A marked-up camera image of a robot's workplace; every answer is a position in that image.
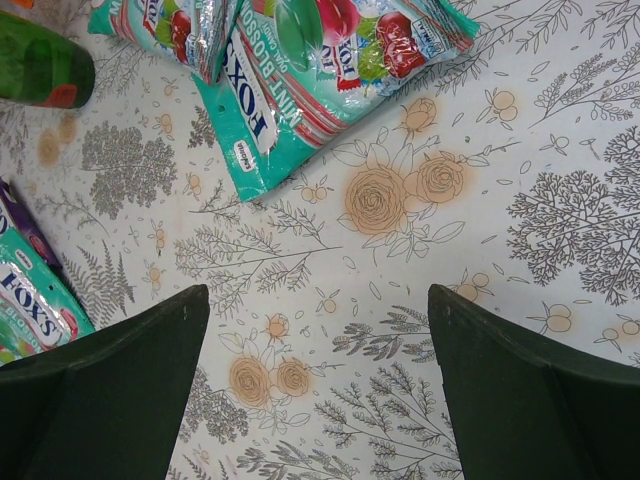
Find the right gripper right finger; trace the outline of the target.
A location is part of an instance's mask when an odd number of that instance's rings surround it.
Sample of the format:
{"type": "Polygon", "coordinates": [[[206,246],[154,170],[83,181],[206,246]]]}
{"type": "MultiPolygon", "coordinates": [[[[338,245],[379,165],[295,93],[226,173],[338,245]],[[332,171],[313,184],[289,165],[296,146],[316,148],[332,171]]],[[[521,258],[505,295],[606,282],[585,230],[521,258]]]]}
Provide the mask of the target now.
{"type": "Polygon", "coordinates": [[[434,284],[428,319],[467,479],[636,479],[639,371],[434,284]]]}

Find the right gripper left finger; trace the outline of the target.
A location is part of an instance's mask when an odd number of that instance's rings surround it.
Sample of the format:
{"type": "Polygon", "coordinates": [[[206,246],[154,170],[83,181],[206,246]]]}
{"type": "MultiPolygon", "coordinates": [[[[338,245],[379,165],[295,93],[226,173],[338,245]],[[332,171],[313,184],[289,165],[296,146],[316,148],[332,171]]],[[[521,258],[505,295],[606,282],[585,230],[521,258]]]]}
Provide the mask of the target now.
{"type": "Polygon", "coordinates": [[[193,285],[1,369],[4,479],[162,479],[210,315],[193,285]]]}

